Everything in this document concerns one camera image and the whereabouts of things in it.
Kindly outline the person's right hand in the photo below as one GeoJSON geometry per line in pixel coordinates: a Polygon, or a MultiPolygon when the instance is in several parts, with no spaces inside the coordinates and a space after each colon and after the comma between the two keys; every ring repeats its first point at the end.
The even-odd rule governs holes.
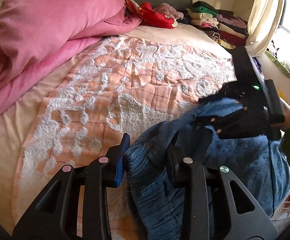
{"type": "Polygon", "coordinates": [[[290,105],[282,98],[280,98],[284,113],[285,113],[285,121],[283,123],[272,124],[272,127],[278,127],[282,131],[287,131],[290,129],[290,105]]]}

